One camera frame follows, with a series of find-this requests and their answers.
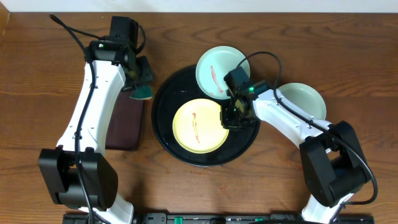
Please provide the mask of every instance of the white wall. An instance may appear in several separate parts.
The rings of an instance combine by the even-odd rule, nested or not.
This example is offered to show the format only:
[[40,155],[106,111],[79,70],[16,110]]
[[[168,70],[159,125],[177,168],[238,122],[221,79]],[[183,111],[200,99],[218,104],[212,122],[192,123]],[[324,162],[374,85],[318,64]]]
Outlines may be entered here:
[[398,12],[398,0],[0,0],[10,12]]

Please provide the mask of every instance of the dark brown notebook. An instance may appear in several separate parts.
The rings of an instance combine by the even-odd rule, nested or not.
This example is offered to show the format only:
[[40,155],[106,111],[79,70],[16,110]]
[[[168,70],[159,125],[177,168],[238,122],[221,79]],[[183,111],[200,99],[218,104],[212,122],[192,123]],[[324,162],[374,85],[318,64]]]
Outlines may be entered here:
[[116,99],[106,134],[106,149],[132,151],[138,148],[144,100],[131,99],[131,93],[120,92]]

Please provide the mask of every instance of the red sauce stain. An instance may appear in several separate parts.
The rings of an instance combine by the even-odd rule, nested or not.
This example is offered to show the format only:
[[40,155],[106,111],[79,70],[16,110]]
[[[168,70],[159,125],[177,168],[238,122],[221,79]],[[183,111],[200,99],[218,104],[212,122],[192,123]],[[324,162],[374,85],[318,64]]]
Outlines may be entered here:
[[200,144],[198,130],[197,130],[197,114],[192,113],[192,115],[193,115],[193,120],[192,120],[193,132],[195,133],[195,137],[197,138],[197,141]]
[[213,81],[214,81],[214,83],[216,84],[218,91],[220,91],[220,93],[224,92],[224,91],[221,89],[220,84],[218,84],[217,77],[216,77],[216,73],[214,72],[213,66],[210,66],[210,68],[211,68],[211,77],[213,77]]

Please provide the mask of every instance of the plate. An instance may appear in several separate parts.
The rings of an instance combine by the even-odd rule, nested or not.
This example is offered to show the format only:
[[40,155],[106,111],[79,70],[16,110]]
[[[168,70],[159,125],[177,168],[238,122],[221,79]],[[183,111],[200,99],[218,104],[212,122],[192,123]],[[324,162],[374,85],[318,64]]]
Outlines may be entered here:
[[250,147],[258,134],[260,122],[253,128],[229,130],[222,145],[211,152],[199,154],[186,150],[173,133],[177,111],[195,99],[207,99],[218,105],[229,103],[229,100],[217,100],[204,94],[195,80],[195,70],[195,65],[181,69],[162,84],[152,105],[152,126],[160,144],[175,158],[195,166],[222,165],[238,158]]
[[[219,46],[208,50],[200,57],[196,69],[199,88],[214,99],[229,99],[230,97],[226,94],[228,86],[224,77],[229,71],[235,69],[244,58],[244,54],[233,47]],[[241,66],[250,77],[249,62],[246,60]]]
[[177,142],[193,153],[218,149],[228,136],[220,122],[221,106],[207,99],[191,100],[178,109],[173,119]]

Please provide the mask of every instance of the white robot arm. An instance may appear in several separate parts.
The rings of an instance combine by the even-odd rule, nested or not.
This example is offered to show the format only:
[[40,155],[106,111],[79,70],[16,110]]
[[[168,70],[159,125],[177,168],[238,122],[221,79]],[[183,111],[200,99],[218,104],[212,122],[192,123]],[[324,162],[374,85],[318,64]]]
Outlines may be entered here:
[[[121,88],[124,86],[126,76],[121,65],[112,65],[108,61],[93,61],[96,74],[96,88],[94,89],[91,103],[86,112],[84,119],[81,139],[80,151],[84,152],[86,148],[93,148],[94,152],[101,153],[105,157],[105,139],[108,130],[109,121],[111,119],[113,107]],[[77,101],[72,118],[67,129],[59,139],[57,146],[63,146],[64,151],[75,151],[75,131],[76,126],[83,109],[83,105],[87,99],[91,84],[90,66],[85,66],[85,80],[81,93]],[[80,210],[88,212],[87,207],[81,207]],[[130,224],[134,207],[131,203],[125,201],[119,194],[112,207],[102,212],[94,208],[97,215],[112,224]]]
[[[292,108],[307,119],[312,119],[314,123],[317,123],[319,126],[329,129],[329,125],[331,125],[329,121],[315,119],[312,115],[308,114],[285,98],[279,90],[276,91],[277,96],[282,98],[289,108]],[[306,138],[316,137],[322,134],[322,131],[311,127],[309,124],[287,111],[283,106],[279,105],[274,97],[274,92],[271,89],[261,93],[258,98],[253,101],[253,108],[256,116],[261,121],[265,121],[278,129],[297,147],[299,147]],[[305,221],[329,223],[338,211],[341,203],[347,201],[352,195],[353,194],[348,194],[343,197],[340,202],[332,208],[323,206],[315,199],[314,196],[311,195],[307,206],[302,211],[302,217]]]
[[[330,223],[336,218],[342,203],[370,180],[362,167],[366,160],[353,128],[344,121],[334,126],[329,121],[316,119],[289,101],[274,86],[269,87],[265,81],[253,83],[241,67],[230,71],[224,80],[231,100],[221,108],[223,126],[247,128],[260,119],[291,140],[300,149],[305,181],[312,193],[302,211],[302,218],[310,222]],[[349,141],[355,146],[354,152],[340,151],[341,146],[334,138]],[[340,151],[340,156],[330,161],[327,154],[331,151]]]

